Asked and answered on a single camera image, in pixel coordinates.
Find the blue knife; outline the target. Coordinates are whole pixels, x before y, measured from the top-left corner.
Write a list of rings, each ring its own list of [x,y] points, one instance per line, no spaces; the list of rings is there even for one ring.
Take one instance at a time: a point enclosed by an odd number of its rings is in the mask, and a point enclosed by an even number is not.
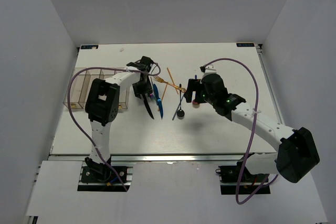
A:
[[[158,91],[156,84],[153,84],[153,91],[154,91],[154,96],[156,99],[156,104],[159,109],[160,117],[163,118],[164,112],[163,112],[162,100],[159,96],[159,91]]]

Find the rainbow spoon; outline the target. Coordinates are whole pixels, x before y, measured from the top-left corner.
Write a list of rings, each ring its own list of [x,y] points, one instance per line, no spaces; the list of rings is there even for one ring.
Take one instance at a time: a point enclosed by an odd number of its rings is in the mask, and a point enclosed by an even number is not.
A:
[[[195,92],[195,95],[194,95],[194,100],[192,101],[192,104],[193,104],[193,106],[195,106],[195,107],[198,107],[200,104],[199,104],[199,102],[198,102],[198,93],[199,93],[199,81],[198,81],[198,78],[197,78],[197,75],[195,75],[195,77],[194,77],[194,79],[195,79],[195,82],[194,82],[194,92]]]

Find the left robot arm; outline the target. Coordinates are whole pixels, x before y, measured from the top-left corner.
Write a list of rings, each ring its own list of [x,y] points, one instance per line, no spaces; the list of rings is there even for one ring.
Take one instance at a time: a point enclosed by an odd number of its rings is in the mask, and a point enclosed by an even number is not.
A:
[[[93,144],[85,163],[90,169],[90,174],[98,181],[106,182],[111,177],[116,178],[109,167],[109,142],[111,124],[118,115],[120,94],[132,87],[134,95],[143,100],[147,113],[154,118],[147,100],[153,92],[148,77],[153,65],[154,61],[151,58],[143,56],[137,62],[128,63],[125,71],[116,73],[111,78],[94,79],[92,82],[85,112],[90,121]]]

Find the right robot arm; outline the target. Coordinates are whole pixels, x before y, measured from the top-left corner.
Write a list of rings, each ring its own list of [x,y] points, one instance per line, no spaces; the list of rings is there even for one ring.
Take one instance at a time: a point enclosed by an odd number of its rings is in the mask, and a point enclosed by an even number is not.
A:
[[[217,114],[249,129],[274,150],[270,154],[248,154],[237,162],[238,177],[247,182],[257,174],[278,174],[297,183],[320,162],[312,133],[301,127],[295,130],[257,113],[246,100],[229,93],[222,78],[208,74],[202,79],[189,79],[184,98],[190,103],[210,104]]]

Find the rainbow fork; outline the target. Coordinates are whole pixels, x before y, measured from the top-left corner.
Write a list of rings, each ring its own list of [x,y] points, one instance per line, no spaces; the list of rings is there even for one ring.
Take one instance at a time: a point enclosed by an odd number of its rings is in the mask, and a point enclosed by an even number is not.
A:
[[[154,91],[153,91],[153,81],[152,81],[152,78],[149,77],[149,80],[150,80],[150,84],[151,84],[151,89],[152,89],[152,92],[151,94],[149,95],[150,99],[152,102],[155,102],[155,95],[154,95]]]

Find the gold ornate fork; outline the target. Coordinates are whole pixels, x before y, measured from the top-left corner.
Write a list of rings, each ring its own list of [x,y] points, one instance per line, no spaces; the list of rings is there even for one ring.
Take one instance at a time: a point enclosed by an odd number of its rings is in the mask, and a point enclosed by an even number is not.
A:
[[[162,79],[159,76],[154,76],[153,78],[154,78],[155,81],[157,81],[159,83],[165,83],[165,84],[167,84],[167,85],[169,85],[171,87],[174,87],[176,90],[181,91],[182,93],[185,93],[187,91],[185,88],[179,87],[179,86],[177,86],[175,84],[172,84],[172,83],[169,83],[169,82],[165,81],[164,79]]]

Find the orange chopstick long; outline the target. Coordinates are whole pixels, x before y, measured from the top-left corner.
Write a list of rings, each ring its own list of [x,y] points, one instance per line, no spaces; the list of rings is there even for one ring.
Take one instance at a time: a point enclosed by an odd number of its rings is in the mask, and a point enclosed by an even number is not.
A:
[[[168,86],[167,83],[164,83],[164,84],[165,84],[165,88],[164,88],[164,91],[163,91],[163,94],[162,94],[162,97],[161,97],[161,102],[163,102],[163,100],[164,100],[165,93],[166,93],[167,86]]]

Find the orange chopstick short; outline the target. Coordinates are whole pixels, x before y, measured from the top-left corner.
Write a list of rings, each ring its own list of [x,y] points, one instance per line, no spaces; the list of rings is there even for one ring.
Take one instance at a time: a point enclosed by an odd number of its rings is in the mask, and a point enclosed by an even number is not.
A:
[[[175,82],[174,82],[174,79],[173,79],[173,77],[172,77],[172,75],[171,75],[170,69],[169,69],[168,67],[167,67],[166,69],[167,69],[167,72],[168,72],[168,74],[169,74],[169,76],[170,76],[171,83],[172,83],[173,85],[175,85]]]

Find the black spoon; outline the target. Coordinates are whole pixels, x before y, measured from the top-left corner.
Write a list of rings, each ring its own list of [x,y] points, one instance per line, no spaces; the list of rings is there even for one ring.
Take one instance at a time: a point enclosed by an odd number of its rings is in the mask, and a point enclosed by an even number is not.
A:
[[[179,102],[178,110],[176,112],[176,116],[178,119],[183,119],[185,115],[185,112],[182,109],[182,100],[183,100],[183,92],[182,90],[180,90],[180,102]]]

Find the right blue table label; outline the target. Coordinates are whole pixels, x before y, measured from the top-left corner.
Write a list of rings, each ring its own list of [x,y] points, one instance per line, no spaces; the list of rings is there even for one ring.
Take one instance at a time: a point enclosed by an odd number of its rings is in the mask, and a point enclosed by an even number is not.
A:
[[[255,47],[255,44],[252,42],[237,42],[237,47]]]

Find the blue table label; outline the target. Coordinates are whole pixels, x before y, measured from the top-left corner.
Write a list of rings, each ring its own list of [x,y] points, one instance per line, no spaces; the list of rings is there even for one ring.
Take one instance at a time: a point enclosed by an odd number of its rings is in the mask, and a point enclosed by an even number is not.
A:
[[[237,47],[255,47],[255,44],[252,42],[237,42]]]
[[[98,45],[81,45],[81,50],[95,50],[98,49]]]

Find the clear four-compartment container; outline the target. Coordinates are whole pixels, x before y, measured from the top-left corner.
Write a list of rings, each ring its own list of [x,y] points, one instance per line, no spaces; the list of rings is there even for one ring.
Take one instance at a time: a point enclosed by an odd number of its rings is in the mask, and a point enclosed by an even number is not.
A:
[[[72,76],[84,68],[74,68]],[[70,107],[72,109],[84,109],[89,95],[89,91],[94,79],[112,78],[121,71],[93,69],[80,73],[73,81],[70,89]],[[130,88],[120,93],[119,109],[128,109]]]

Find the left blue table label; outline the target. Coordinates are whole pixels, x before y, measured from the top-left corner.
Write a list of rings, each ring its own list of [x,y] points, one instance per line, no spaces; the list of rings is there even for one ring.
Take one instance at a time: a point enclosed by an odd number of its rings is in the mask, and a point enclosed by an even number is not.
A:
[[[98,49],[98,45],[81,45],[81,50],[95,50]]]

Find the aluminium table frame rail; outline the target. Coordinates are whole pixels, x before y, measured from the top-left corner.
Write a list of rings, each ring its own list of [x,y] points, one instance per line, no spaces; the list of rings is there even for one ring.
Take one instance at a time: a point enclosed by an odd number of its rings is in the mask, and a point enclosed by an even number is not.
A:
[[[272,84],[270,82],[270,75],[269,75],[268,70],[267,70],[266,65],[265,65],[264,54],[263,54],[263,51],[262,51],[262,44],[257,44],[256,45],[256,50],[257,50],[257,54],[258,54],[258,57],[259,57],[261,68],[262,68],[262,71],[264,73],[264,77],[265,77],[265,80],[266,80],[266,83],[267,83],[267,87],[268,87],[268,90],[269,90],[269,93],[270,93],[270,96],[271,96],[271,99],[272,99],[272,103],[273,103],[275,111],[276,111],[277,119],[280,123],[284,123],[284,119],[283,119],[283,116],[282,116],[277,98],[276,98],[275,93],[274,93],[274,88],[272,87]]]

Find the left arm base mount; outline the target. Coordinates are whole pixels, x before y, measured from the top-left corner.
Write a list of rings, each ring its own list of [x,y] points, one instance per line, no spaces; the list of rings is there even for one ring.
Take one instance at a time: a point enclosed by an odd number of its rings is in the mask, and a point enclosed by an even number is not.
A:
[[[86,157],[82,165],[77,191],[126,192],[131,184],[131,167],[113,166],[115,172],[104,163],[96,163]]]

